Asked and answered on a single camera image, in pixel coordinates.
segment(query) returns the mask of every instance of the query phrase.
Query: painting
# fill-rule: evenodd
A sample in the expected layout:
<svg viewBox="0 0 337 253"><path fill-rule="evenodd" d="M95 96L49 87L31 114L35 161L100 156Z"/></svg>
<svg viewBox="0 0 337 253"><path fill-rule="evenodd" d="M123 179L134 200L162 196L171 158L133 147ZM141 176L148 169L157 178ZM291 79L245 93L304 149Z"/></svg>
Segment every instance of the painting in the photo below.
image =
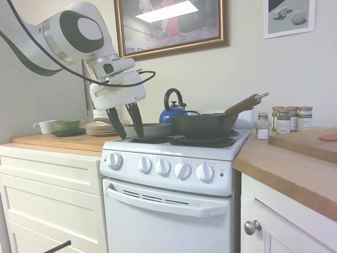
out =
<svg viewBox="0 0 337 253"><path fill-rule="evenodd" d="M315 0L264 0L264 38L315 30Z"/></svg>
<svg viewBox="0 0 337 253"><path fill-rule="evenodd" d="M115 0L120 57L228 46L228 0Z"/></svg>

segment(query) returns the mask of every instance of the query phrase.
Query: glass jar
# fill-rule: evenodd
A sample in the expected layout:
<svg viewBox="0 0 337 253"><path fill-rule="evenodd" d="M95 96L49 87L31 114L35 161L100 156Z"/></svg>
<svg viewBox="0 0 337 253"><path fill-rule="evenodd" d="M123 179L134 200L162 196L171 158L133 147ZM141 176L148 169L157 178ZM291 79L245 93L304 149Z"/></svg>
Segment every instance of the glass jar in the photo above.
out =
<svg viewBox="0 0 337 253"><path fill-rule="evenodd" d="M290 133L290 110L278 109L276 121L276 133L285 134Z"/></svg>
<svg viewBox="0 0 337 253"><path fill-rule="evenodd" d="M298 107L287 106L286 109L290 109L290 132L297 132L297 119L298 119Z"/></svg>
<svg viewBox="0 0 337 253"><path fill-rule="evenodd" d="M312 130L312 109L309 106L299 107L297 131Z"/></svg>
<svg viewBox="0 0 337 253"><path fill-rule="evenodd" d="M273 107L273 128L272 128L272 131L273 132L276 132L276 121L277 121L277 110L278 109L283 109L284 106L274 106Z"/></svg>
<svg viewBox="0 0 337 253"><path fill-rule="evenodd" d="M269 136L268 113L260 112L256 123L256 135L258 140L268 140Z"/></svg>

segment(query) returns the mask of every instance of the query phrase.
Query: control panel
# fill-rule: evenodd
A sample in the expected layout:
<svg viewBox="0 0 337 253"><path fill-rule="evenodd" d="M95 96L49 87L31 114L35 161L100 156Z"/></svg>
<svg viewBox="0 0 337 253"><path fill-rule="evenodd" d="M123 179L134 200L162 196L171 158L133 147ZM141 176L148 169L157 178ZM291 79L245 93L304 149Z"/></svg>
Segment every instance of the control panel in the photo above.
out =
<svg viewBox="0 0 337 253"><path fill-rule="evenodd" d="M171 190L230 196L232 162L103 150L100 171L113 179Z"/></svg>

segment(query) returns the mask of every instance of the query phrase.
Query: cabinet knob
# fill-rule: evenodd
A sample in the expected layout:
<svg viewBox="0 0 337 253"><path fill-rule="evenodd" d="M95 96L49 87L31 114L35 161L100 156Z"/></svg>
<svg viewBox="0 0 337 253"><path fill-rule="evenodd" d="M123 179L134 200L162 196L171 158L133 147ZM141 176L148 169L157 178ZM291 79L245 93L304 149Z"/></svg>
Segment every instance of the cabinet knob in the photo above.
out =
<svg viewBox="0 0 337 253"><path fill-rule="evenodd" d="M252 236L255 234L255 230L261 231L261 223L258 220L254 220L254 222L246 221L244 224L244 231L246 232L247 235Z"/></svg>

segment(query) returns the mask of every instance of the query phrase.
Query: oven door handle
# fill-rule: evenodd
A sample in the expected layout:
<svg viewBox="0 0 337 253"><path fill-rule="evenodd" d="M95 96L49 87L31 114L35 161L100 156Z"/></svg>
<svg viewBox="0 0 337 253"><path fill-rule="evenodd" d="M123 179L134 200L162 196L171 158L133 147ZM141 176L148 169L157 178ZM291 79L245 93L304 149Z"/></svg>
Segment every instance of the oven door handle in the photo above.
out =
<svg viewBox="0 0 337 253"><path fill-rule="evenodd" d="M186 215L199 218L219 216L227 214L228 205L223 201L205 201L200 206L182 206L163 202L150 201L117 192L106 188L107 196L125 204L140 207L157 212L173 213L175 215Z"/></svg>

